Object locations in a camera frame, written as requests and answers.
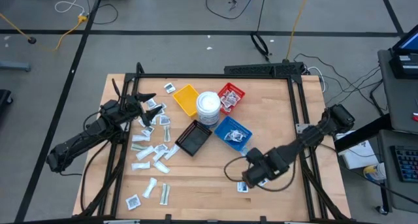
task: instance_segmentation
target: white lid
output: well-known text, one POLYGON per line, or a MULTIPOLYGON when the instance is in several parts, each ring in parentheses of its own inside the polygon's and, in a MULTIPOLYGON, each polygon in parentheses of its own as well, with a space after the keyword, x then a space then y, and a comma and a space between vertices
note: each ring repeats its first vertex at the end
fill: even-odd
POLYGON ((211 91, 203 92, 197 97, 196 108, 199 114, 215 114, 221 108, 221 99, 217 93, 211 91))

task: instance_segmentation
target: plastic container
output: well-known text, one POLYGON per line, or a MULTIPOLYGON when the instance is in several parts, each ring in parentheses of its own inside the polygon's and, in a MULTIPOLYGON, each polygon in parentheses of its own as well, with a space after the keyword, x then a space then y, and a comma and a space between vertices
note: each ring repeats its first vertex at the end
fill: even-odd
POLYGON ((194 156, 211 134, 211 130, 199 121, 193 120, 189 127, 177 138, 176 145, 190 156, 194 156))
POLYGON ((385 163, 367 166, 363 170, 364 177, 372 181, 386 179, 385 163))
POLYGON ((240 152, 242 148, 247 144, 249 138, 251 138, 253 133, 250 130, 246 129, 244 126, 240 125, 237 121, 232 119, 230 116, 227 116, 215 129, 215 135, 218 136, 222 141, 224 141, 230 147, 240 152), (227 133, 231 132, 231 130, 239 130, 245 137, 242 139, 241 142, 225 140, 224 139, 225 136, 227 135, 227 133))
POLYGON ((194 116, 196 114, 196 99, 198 96, 199 93, 190 84, 172 95, 188 116, 194 116))
MULTIPOLYGON (((240 101, 242 101, 242 98, 245 96, 246 92, 242 91, 241 89, 237 88, 235 85, 231 84, 231 83, 227 83, 225 84, 225 86, 223 86, 223 88, 221 89, 221 91, 219 91, 219 93, 217 94, 219 97, 223 96, 223 93, 225 93, 227 90, 229 91, 234 91, 240 98, 241 100, 239 100, 237 102, 237 104, 235 106, 231 106, 229 107, 231 109, 231 112, 233 111, 233 109, 238 106, 238 104, 240 103, 240 101)), ((227 112, 224 109, 221 108, 221 111, 228 115, 231 112, 227 112)))
POLYGON ((221 99, 211 91, 201 93, 196 100, 197 114, 199 121, 211 128, 219 121, 219 110, 221 109, 221 99))

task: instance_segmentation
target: desk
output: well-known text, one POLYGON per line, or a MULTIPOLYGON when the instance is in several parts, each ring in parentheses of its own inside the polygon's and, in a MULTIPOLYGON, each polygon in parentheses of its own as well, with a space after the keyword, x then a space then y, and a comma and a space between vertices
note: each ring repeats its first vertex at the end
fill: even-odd
POLYGON ((412 112, 418 112, 415 102, 415 98, 418 99, 418 80, 394 77, 389 65, 390 51, 380 50, 378 57, 389 113, 337 140, 335 148, 338 152, 376 136, 382 129, 418 134, 418 123, 412 120, 412 112))
MULTIPOLYGON (((112 87, 114 78, 118 87, 122 89, 124 74, 109 74, 106 79, 101 104, 110 99, 117 99, 112 87)), ((163 86, 172 82, 177 89, 191 84, 199 93, 203 91, 218 92, 227 82, 243 89, 246 96, 231 113, 231 117, 252 131, 249 141, 250 147, 258 147, 263 153, 274 146, 287 144, 295 139, 295 128, 291 105, 289 103, 289 90, 286 80, 278 79, 216 79, 216 78, 142 78, 139 81, 138 91, 141 93, 156 93, 157 103, 167 105, 166 115, 171 119, 171 142, 165 143, 171 147, 192 119, 187 117, 172 97, 167 94, 163 86)), ((310 121, 316 123, 320 120, 325 108, 321 86, 317 76, 303 76, 305 99, 307 102, 310 121)), ((134 121, 131 134, 140 134, 142 127, 134 121)), ((163 128, 155 125, 150 142, 142 145, 163 143, 163 128)), ((333 146, 331 137, 324 142, 333 146)), ((100 148, 96 146, 88 152, 88 160, 100 148)), ((110 148, 105 148, 92 162, 86 176, 86 193, 84 204, 87 205, 97 194, 103 184, 104 173, 108 161, 110 148)), ((240 154, 224 144, 216 135, 212 135, 194 157, 188 156, 182 150, 178 151, 170 160, 161 161, 170 168, 168 174, 159 172, 156 168, 148 170, 131 170, 131 163, 136 163, 136 152, 129 150, 123 171, 120 200, 116 217, 129 219, 164 219, 165 214, 172 214, 173 219, 194 220, 235 220, 256 221, 260 216, 266 216, 269 221, 293 220, 308 221, 304 184, 299 162, 295 181, 285 191, 269 193, 254 188, 249 193, 238 193, 236 183, 228 181, 223 174, 223 167, 231 159, 240 154), (142 197, 150 177, 158 180, 150 199, 142 197), (159 204, 161 188, 164 183, 171 185, 169 205, 159 204), (138 194, 141 206, 128 211, 125 199, 138 194)), ((150 161, 152 154, 143 159, 150 161)), ((317 158, 324 190, 342 213, 350 216, 346 193, 342 183, 340 168, 336 154, 324 147, 318 147, 317 158)), ((246 170, 244 161, 233 163, 228 173, 235 179, 246 170)), ((268 182, 266 187, 279 188, 285 185, 291 177, 291 172, 285 173, 279 179, 268 182)), ((317 198, 312 188, 313 199, 317 198)), ((108 192, 105 214, 109 214, 113 189, 108 192)), ((315 214, 320 215, 318 205, 315 214)), ((80 191, 74 205, 74 214, 79 214, 80 191)))
MULTIPOLYGON (((391 146, 416 146, 418 135, 407 133, 399 133, 388 130, 381 130, 378 135, 379 151, 383 156, 385 162, 385 170, 387 174, 387 187, 397 191, 411 199, 418 200, 418 190, 416 183, 401 182, 394 165, 391 153, 391 146)), ((409 212, 418 213, 418 206, 406 199, 393 195, 386 191, 388 197, 388 212, 391 212, 391 207, 394 206, 399 210, 406 210, 409 212)))

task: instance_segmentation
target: concrete floor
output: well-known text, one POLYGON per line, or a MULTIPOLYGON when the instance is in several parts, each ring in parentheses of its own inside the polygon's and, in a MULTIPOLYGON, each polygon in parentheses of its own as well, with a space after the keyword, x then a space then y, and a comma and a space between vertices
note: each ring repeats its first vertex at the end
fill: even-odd
MULTIPOLYGON (((76 23, 78 8, 64 14, 54 10, 60 0, 0 0, 0 12, 22 29, 70 29, 76 23)), ((228 0, 211 0, 217 11, 234 16, 247 0, 237 0, 238 8, 228 13, 228 0)), ((418 24, 415 0, 389 0, 404 31, 418 24)), ((290 31, 302 0, 266 0, 261 31, 290 31)), ((86 7, 86 0, 77 0, 86 7)), ((212 30, 251 31, 257 29, 262 0, 253 0, 237 20, 224 20, 210 14, 204 0, 103 0, 113 4, 119 18, 109 25, 93 25, 93 30, 212 30)), ((111 20, 114 11, 101 8, 96 21, 111 20)), ((0 30, 10 29, 0 21, 0 30)), ((382 0, 309 0, 298 31, 396 32, 382 0)), ((59 35, 34 35, 45 46, 55 46, 59 35)), ((14 94, 14 104, 0 124, 0 223, 14 221, 33 167, 56 109, 65 79, 78 48, 81 35, 69 35, 58 52, 45 52, 29 45, 20 35, 0 35, 0 59, 30 62, 31 72, 0 71, 0 89, 14 94)), ((287 51, 289 37, 264 37, 280 62, 287 51)), ((291 58, 298 53, 318 56, 334 65, 350 81, 377 67, 380 49, 388 49, 398 38, 390 37, 296 37, 291 58)), ((90 35, 64 107, 52 145, 82 130, 83 119, 97 110, 105 76, 133 72, 140 61, 146 72, 222 73, 226 65, 264 63, 248 36, 212 35, 90 35)), ((316 66, 325 76, 337 78, 332 70, 315 59, 299 57, 307 66, 316 66)), ((366 84, 381 78, 377 73, 366 84)), ((339 94, 338 84, 325 79, 329 101, 339 94)), ((369 89, 363 90, 368 95, 369 89)), ((332 100, 341 101, 346 95, 332 100)), ((383 88, 376 91, 385 106, 383 88)), ((358 93, 344 101, 356 117, 355 128, 378 117, 376 110, 358 93)), ((67 172, 82 172, 85 156, 77 158, 67 172)), ((374 207, 381 204, 380 190, 373 184, 342 170, 353 218, 375 223, 413 223, 418 214, 394 210, 381 216, 374 207)), ((26 215, 26 221, 69 217, 80 178, 61 177, 44 167, 26 215)))

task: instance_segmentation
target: wooden tabletop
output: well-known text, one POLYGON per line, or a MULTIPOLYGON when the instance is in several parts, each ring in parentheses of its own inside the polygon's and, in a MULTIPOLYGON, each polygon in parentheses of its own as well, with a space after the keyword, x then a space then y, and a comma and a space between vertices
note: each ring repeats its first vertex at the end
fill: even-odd
MULTIPOLYGON (((110 99, 117 99, 111 79, 114 78, 119 88, 122 89, 123 77, 123 74, 109 74, 107 76, 101 104, 110 99)), ((319 79, 317 76, 303 76, 302 79, 310 121, 316 124, 321 119, 325 108, 319 79)), ((172 94, 168 94, 164 90, 163 86, 169 82, 172 82, 177 89, 191 84, 199 93, 218 92, 227 82, 232 82, 245 91, 245 97, 230 116, 253 133, 248 142, 250 148, 257 147, 264 153, 272 147, 288 144, 296 138, 286 80, 141 78, 138 91, 156 93, 157 96, 154 97, 156 103, 167 105, 165 112, 171 120, 171 142, 165 144, 170 148, 193 121, 193 118, 188 117, 173 99, 172 94)), ((303 122, 298 97, 297 103, 300 122, 303 122)), ((163 127, 161 125, 154 126, 155 131, 152 133, 151 141, 139 144, 156 146, 164 143, 163 127)), ((131 135, 141 134, 142 129, 139 122, 134 121, 131 135)), ((324 139, 323 143, 334 147, 331 137, 324 139)), ((96 146, 88 152, 88 160, 99 148, 100 146, 96 146)), ((86 175, 84 205, 94 198, 103 184, 109 149, 110 146, 107 146, 89 167, 86 175)), ((250 189, 248 193, 239 193, 236 190, 236 183, 225 177, 223 167, 240 154, 215 134, 212 134, 194 157, 179 150, 168 161, 161 159, 161 162, 170 169, 168 174, 163 174, 153 166, 151 169, 132 171, 131 163, 139 163, 135 156, 136 153, 136 151, 128 149, 117 218, 164 219, 165 214, 172 214, 173 219, 194 220, 256 221, 260 216, 266 216, 269 221, 309 220, 298 159, 295 180, 285 191, 271 193, 256 187, 250 189), (145 199, 142 193, 148 186, 151 177, 157 179, 158 183, 153 189, 151 197, 145 199), (159 204, 163 183, 171 186, 167 206, 159 204), (125 200, 134 194, 140 197, 141 205, 128 211, 125 200)), ((153 155, 154 153, 147 156, 141 163, 152 161, 153 155)), ((317 158, 324 190, 342 213, 349 217, 346 192, 335 153, 324 147, 318 147, 317 158)), ((240 179, 241 172, 247 167, 248 164, 244 160, 237 161, 228 168, 228 173, 232 178, 240 179)), ((280 178, 268 182, 265 187, 274 189, 284 186, 291 178, 291 171, 292 169, 289 169, 280 178)), ((317 195, 312 186, 311 188, 316 207, 315 213, 319 217, 317 195)), ((108 192, 107 214, 110 210, 113 193, 113 188, 111 188, 108 192)), ((79 214, 80 212, 79 191, 73 213, 79 214)))

